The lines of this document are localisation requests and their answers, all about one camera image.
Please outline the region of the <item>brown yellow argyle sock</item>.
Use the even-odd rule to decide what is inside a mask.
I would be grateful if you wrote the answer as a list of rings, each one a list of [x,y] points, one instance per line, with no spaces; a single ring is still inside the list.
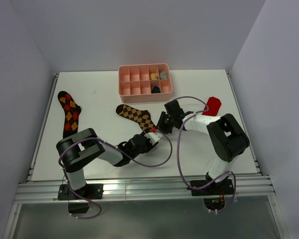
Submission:
[[[156,125],[151,120],[151,115],[147,110],[138,110],[131,106],[121,104],[116,107],[116,113],[125,119],[137,123],[145,133],[156,130]]]

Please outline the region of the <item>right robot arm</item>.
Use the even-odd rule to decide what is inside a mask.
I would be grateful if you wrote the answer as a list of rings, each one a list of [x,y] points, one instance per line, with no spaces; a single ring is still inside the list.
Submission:
[[[203,115],[203,111],[184,112],[178,99],[164,105],[166,112],[161,113],[157,128],[164,134],[179,130],[176,148],[177,167],[180,176],[189,190],[206,189],[211,194],[217,194],[230,174],[236,159],[250,146],[250,141],[232,114],[223,116]],[[190,185],[182,172],[180,164],[180,140],[184,130],[204,133],[210,137],[216,158],[207,172],[205,185],[194,187]]]

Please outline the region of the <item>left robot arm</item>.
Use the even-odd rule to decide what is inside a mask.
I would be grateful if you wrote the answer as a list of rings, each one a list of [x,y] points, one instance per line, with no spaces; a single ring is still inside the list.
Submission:
[[[92,128],[85,129],[60,140],[56,149],[60,165],[69,182],[69,193],[76,199],[87,194],[88,186],[83,168],[94,159],[103,160],[114,167],[123,167],[140,154],[148,153],[161,139],[156,132],[142,132],[118,146],[100,142]]]

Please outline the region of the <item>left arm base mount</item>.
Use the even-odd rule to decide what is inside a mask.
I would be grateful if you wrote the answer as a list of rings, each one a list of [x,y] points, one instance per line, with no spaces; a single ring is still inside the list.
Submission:
[[[89,200],[99,200],[102,199],[103,196],[103,184],[86,184],[83,188],[75,191],[81,197],[84,197]],[[57,196],[58,201],[73,201],[73,200],[81,200],[80,197],[77,197],[73,194],[68,184],[61,184],[59,187],[59,192]],[[85,214],[91,207],[90,202],[80,202],[80,203],[70,203],[68,202],[68,211],[71,214]]]

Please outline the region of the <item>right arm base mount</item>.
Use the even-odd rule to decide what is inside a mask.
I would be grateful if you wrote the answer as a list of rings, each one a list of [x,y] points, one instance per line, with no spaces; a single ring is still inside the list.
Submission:
[[[234,184],[228,177],[222,182],[214,182],[201,190],[187,189],[191,191],[193,197],[211,196],[211,198],[203,198],[203,202],[207,209],[213,211],[223,209],[226,206],[225,196],[233,196],[235,192]]]

